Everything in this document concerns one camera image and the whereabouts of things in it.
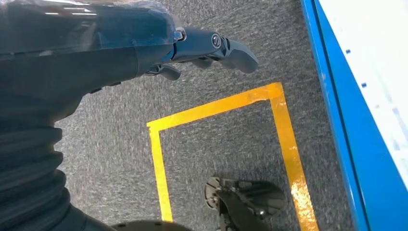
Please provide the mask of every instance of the bolt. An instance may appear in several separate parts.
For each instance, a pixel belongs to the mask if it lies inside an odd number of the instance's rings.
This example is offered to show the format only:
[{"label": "bolt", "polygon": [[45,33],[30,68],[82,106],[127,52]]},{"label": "bolt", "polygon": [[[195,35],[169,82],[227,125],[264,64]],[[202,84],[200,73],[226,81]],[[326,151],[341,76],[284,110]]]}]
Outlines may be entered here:
[{"label": "bolt", "polygon": [[218,34],[213,34],[211,41],[215,49],[219,49],[221,47],[221,37]]}]

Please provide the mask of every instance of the blue metal frame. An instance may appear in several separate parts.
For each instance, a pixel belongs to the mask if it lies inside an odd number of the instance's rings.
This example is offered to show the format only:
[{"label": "blue metal frame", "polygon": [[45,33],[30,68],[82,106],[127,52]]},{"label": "blue metal frame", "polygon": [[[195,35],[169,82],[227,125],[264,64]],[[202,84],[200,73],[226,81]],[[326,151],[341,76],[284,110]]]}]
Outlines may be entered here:
[{"label": "blue metal frame", "polygon": [[408,192],[318,0],[302,0],[357,230],[408,230]]}]

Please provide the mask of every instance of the yellow tape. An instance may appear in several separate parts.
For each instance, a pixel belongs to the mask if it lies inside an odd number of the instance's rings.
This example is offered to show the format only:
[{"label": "yellow tape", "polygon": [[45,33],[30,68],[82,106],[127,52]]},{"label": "yellow tape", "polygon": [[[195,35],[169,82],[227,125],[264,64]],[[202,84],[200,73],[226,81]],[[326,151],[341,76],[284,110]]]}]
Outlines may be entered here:
[{"label": "yellow tape", "polygon": [[160,144],[159,131],[150,129],[150,139],[152,141],[152,156],[154,173],[156,175],[157,191],[159,192],[160,210],[162,211],[162,220],[173,222],[171,213],[170,198],[168,195],[165,164],[163,161],[162,146]]},{"label": "yellow tape", "polygon": [[285,95],[281,84],[268,86],[270,105],[275,119],[276,130],[283,160],[288,174],[289,185],[294,205],[299,219],[300,228],[303,231],[318,231],[312,201],[307,189],[306,178],[303,173],[297,144],[293,133],[292,123],[286,106]]},{"label": "yellow tape", "polygon": [[307,189],[302,163],[297,150],[296,140],[283,93],[283,87],[280,83],[272,83],[253,90],[245,91],[147,123],[147,126],[150,127],[154,172],[156,175],[162,219],[164,221],[172,222],[173,216],[171,212],[159,132],[161,130],[190,123],[222,112],[244,107],[261,100],[270,100],[271,103],[300,227],[303,231],[319,230],[309,191]]},{"label": "yellow tape", "polygon": [[156,130],[165,130],[267,99],[269,99],[268,89],[264,86],[163,117],[147,123],[147,126]]}]

